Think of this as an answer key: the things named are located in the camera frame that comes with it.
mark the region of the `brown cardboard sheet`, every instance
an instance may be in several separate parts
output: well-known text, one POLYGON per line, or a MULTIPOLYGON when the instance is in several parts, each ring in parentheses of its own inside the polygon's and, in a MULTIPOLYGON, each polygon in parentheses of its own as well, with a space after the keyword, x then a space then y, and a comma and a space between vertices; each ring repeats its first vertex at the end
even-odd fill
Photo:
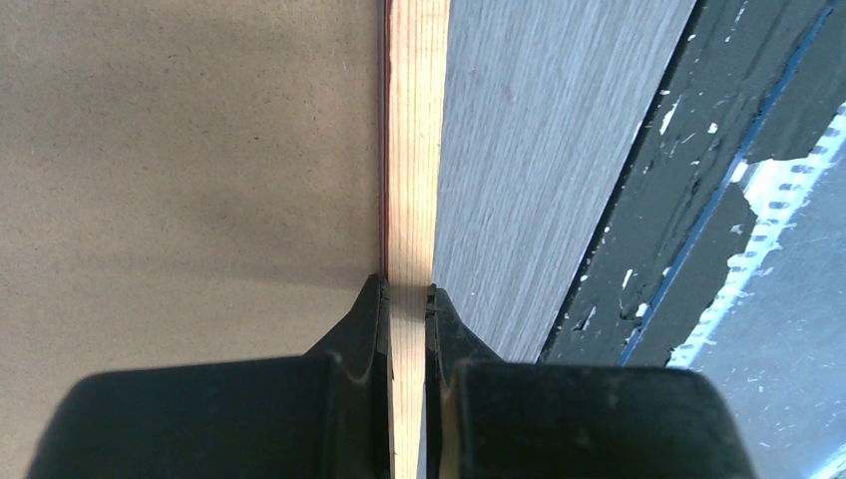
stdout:
POLYGON ((376 2, 0 5, 0 477, 97 371, 302 352, 378 269, 376 2))

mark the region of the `brown surface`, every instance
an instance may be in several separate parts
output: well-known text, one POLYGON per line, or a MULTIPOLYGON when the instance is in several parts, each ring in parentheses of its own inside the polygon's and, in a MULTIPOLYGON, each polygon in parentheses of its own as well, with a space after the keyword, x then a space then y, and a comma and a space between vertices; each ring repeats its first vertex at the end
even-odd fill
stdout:
POLYGON ((394 0, 388 12, 387 255, 391 474, 396 479, 426 477, 425 316, 435 250, 449 12, 449 0, 394 0))
POLYGON ((304 350, 378 268, 375 2, 0 6, 0 477, 114 368, 304 350))

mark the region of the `blue line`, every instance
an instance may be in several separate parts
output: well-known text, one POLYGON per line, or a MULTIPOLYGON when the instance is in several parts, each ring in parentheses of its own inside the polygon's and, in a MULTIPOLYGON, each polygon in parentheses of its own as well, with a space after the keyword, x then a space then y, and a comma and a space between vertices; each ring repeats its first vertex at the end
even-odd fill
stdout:
POLYGON ((693 229, 690 232, 690 237, 684 243, 684 246, 681 248, 681 251, 678 253, 678 256, 676 257, 675 261, 669 268, 666 278, 661 283, 661 286, 658 288, 658 291, 655 293, 655 298, 652 299, 648 310, 643 315, 643 318, 640 320, 640 327, 634 330, 634 333, 629 338, 629 343, 626 345, 626 347, 623 349, 623 352, 620 354, 618 365, 625 366, 629 359, 632 357, 632 353, 635 351, 635 347, 639 343, 643 332, 646 330, 646 328, 649 326, 649 322, 652 320, 654 311, 660 306, 661 302, 666 296, 667 290, 678 276, 678 271, 681 269, 681 266, 687 260, 687 257, 690 256, 690 250, 693 248, 693 245, 696 244, 696 241, 699 239, 699 236, 701 235, 705 224, 708 222, 717 204, 722 199, 722 196, 725 194, 725 190, 728 188, 728 184, 731 182, 731 175, 734 173, 734 170, 737 168, 737 165, 739 165, 743 161, 743 157, 746 156, 746 152, 749 150, 749 145, 752 144, 752 141, 757 136, 758 132, 761 129, 761 125, 763 125, 764 120, 766 120, 767 115, 769 115, 769 112, 770 110, 772 110, 772 107, 773 105, 775 105, 775 102, 778 100, 778 97, 781 96, 781 93, 784 91, 784 87, 787 85, 787 82, 789 82, 790 79, 793 77, 793 74, 796 73, 796 68, 799 66, 799 62, 802 60, 802 57, 807 52, 808 47, 810 47, 814 38, 816 38, 817 34, 822 28, 822 24, 825 22, 826 17, 828 17, 828 15, 834 10, 834 4, 836 1, 837 0, 829 0, 828 6, 822 12, 819 18, 817 18, 816 22, 814 22, 814 26, 811 28, 808 34, 805 35, 805 38, 802 40, 802 43, 799 44, 799 48, 797 48, 796 51, 793 52, 793 55, 791 55, 790 59, 787 61, 787 67, 784 69, 784 74, 781 76, 781 79, 778 81, 778 83, 773 86, 772 92, 770 92, 769 97, 767 98, 766 102, 764 102, 763 108, 761 108, 761 112, 758 114, 758 117, 755 119, 754 123, 752 123, 752 126, 749 127, 749 131, 746 132, 746 136, 743 138, 743 142, 741 142, 740 144, 740 149, 734 155, 734 159, 731 161, 731 165, 728 167, 728 171, 726 172, 725 177, 723 177, 722 182, 720 182, 716 192, 714 192, 714 194, 711 196, 711 200, 705 206, 704 211, 702 212, 701 216, 699 216, 699 219, 696 221, 696 224, 693 226, 693 229))

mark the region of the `wooden stick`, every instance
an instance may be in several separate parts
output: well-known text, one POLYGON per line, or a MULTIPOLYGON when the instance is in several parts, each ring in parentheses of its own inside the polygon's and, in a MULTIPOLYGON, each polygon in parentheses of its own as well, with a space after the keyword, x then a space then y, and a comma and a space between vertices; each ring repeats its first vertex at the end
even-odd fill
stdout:
POLYGON ((425 477, 426 470, 424 319, 435 246, 449 0, 391 0, 387 14, 391 473, 411 479, 425 477))

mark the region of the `dashed white strip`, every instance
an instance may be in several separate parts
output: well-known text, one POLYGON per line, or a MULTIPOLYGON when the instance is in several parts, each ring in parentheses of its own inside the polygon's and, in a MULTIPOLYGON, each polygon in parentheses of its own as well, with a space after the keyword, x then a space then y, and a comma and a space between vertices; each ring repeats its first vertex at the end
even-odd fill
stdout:
MULTIPOLYGON (((728 259, 730 268, 725 284, 717 292, 713 304, 699 317, 699 323, 684 344, 677 347, 667 367, 689 368, 706 344, 712 344, 710 336, 726 317, 739 298, 746 296, 743 289, 749 279, 756 275, 767 275, 761 271, 764 258, 770 251, 781 249, 778 237, 787 228, 795 225, 790 219, 797 210, 804 207, 808 195, 817 180, 833 165, 834 156, 846 142, 846 103, 840 106, 838 114, 831 121, 822 138, 807 158, 798 160, 767 160, 749 167, 752 171, 743 194, 749 201, 758 220, 746 251, 728 259)), ((742 172, 746 164, 738 168, 742 172)), ((732 175, 738 182, 743 174, 732 175)), ((739 226, 732 227, 741 233, 739 226)))

